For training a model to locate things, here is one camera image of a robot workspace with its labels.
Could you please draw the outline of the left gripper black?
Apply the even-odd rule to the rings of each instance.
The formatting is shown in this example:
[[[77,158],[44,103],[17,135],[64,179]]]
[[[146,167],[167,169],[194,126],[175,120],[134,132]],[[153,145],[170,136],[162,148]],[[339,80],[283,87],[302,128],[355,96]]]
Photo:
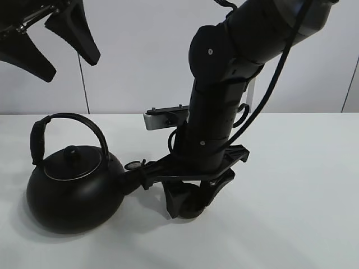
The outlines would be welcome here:
[[[65,40],[91,66],[101,53],[90,32],[83,1],[1,1],[1,61],[21,68],[45,82],[56,69],[26,31],[48,16],[45,27]]]

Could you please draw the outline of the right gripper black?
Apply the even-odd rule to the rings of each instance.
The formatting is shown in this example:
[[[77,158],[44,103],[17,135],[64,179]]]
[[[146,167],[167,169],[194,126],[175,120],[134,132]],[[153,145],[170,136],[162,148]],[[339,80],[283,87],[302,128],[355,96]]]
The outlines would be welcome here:
[[[147,190],[154,183],[162,182],[166,209],[175,219],[188,197],[186,184],[180,181],[201,181],[200,206],[204,209],[234,179],[232,166],[239,161],[245,163],[249,154],[242,145],[230,146],[219,157],[202,157],[195,161],[181,161],[169,154],[141,167],[141,185]]]

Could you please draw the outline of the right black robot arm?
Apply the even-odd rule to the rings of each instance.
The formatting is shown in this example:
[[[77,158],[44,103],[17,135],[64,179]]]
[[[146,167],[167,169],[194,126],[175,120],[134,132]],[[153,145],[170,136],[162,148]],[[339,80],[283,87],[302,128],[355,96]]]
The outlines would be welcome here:
[[[198,29],[188,52],[187,106],[150,109],[148,130],[171,128],[169,154],[144,167],[143,187],[161,182],[172,218],[193,219],[234,179],[249,150],[235,141],[259,115],[290,49],[320,31],[334,1],[246,1],[223,22]]]

